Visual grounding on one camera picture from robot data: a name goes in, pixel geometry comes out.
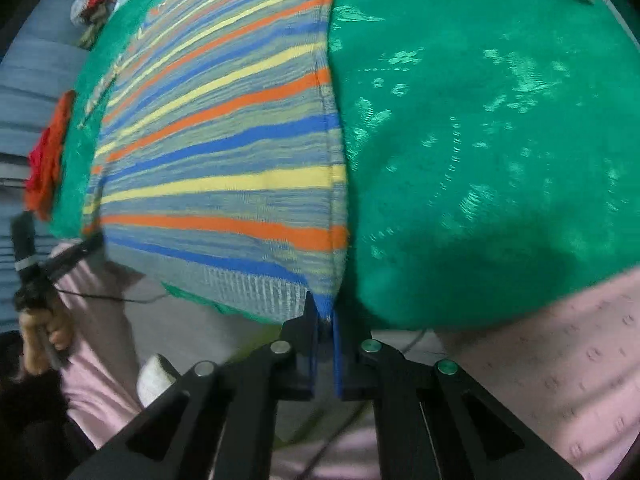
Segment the person's left hand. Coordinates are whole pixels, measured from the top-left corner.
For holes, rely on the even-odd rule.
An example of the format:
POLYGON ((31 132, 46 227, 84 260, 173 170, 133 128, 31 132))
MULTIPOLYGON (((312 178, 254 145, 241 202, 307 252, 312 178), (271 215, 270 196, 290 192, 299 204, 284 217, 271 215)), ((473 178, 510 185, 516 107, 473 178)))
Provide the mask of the person's left hand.
POLYGON ((26 309, 20 314, 20 332, 24 369, 39 376, 63 365, 74 339, 74 323, 66 307, 26 309))

